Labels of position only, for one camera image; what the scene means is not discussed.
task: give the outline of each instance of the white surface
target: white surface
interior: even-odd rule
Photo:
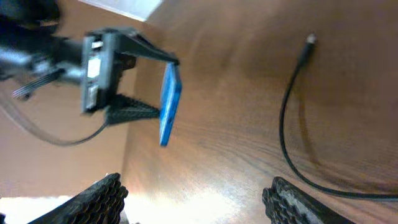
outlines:
[[[80,0],[120,15],[146,21],[163,0]]]
[[[6,214],[7,224],[28,223],[57,208],[69,199],[71,199],[69,196],[2,198],[0,199],[0,211]]]

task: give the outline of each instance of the cable connector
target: cable connector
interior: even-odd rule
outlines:
[[[308,60],[310,59],[310,56],[313,52],[316,41],[317,41],[317,37],[315,34],[308,35],[307,41],[305,42],[304,49],[303,49],[302,53],[300,54],[300,57],[298,58],[299,66],[304,66],[308,62]]]

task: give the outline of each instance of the black plastic mount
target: black plastic mount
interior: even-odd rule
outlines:
[[[264,189],[262,201],[272,223],[353,223],[281,177]]]
[[[118,95],[118,85],[123,71],[135,67],[137,57],[179,64],[173,54],[158,49],[134,28],[106,28],[86,35],[82,55],[82,113],[106,108],[108,124],[159,117],[157,108]]]

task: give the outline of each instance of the blue object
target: blue object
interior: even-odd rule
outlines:
[[[182,90],[182,82],[178,65],[168,63],[163,79],[162,92],[160,95],[160,128],[159,140],[161,146],[167,146],[172,132],[175,114]]]

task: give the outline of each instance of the black plastic part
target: black plastic part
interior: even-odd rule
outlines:
[[[106,109],[105,121],[108,125],[114,125],[140,119],[158,118],[159,115],[159,109],[153,106],[126,96],[116,95]]]
[[[86,35],[83,44],[85,73],[81,85],[82,113],[94,113],[106,108],[105,119],[109,125],[159,117],[159,109],[117,95],[123,71],[134,68],[137,57],[179,64],[174,54],[156,48],[133,28],[106,28]],[[88,75],[89,61],[94,58],[101,62],[99,74],[95,78]]]
[[[119,223],[128,191],[120,174],[107,175],[56,209],[30,222],[36,223]]]
[[[272,223],[353,223],[281,177],[264,189],[262,201]]]

